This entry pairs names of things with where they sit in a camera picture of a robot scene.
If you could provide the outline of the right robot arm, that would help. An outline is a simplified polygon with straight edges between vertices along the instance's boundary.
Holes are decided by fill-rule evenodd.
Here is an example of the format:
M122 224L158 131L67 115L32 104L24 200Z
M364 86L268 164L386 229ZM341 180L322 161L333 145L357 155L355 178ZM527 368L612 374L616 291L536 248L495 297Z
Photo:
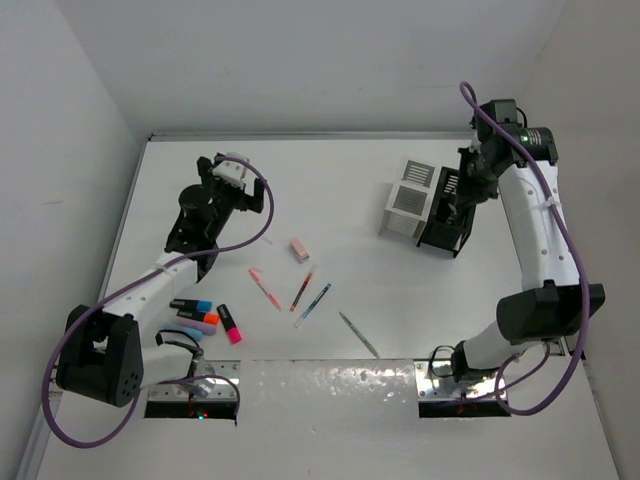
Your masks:
M451 356L456 381L493 374L511 356L578 332L582 292L573 254L562 235L558 154L549 129L504 125L505 136L482 127L460 149L453 210L460 214L500 199L521 269L521 292L502 298L495 320L461 341Z

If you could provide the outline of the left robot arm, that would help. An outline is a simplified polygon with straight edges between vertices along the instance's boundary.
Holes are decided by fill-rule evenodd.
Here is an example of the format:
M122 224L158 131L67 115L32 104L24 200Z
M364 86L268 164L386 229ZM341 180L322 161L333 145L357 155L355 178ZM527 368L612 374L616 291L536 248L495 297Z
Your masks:
M155 265L98 307L79 306L68 317L57 353L55 381L64 391L116 407L147 386L180 380L199 356L183 340L164 340L162 312L199 283L222 253L217 239L234 211L262 212L271 193L261 174L236 154L196 162L199 183L179 195L180 211Z

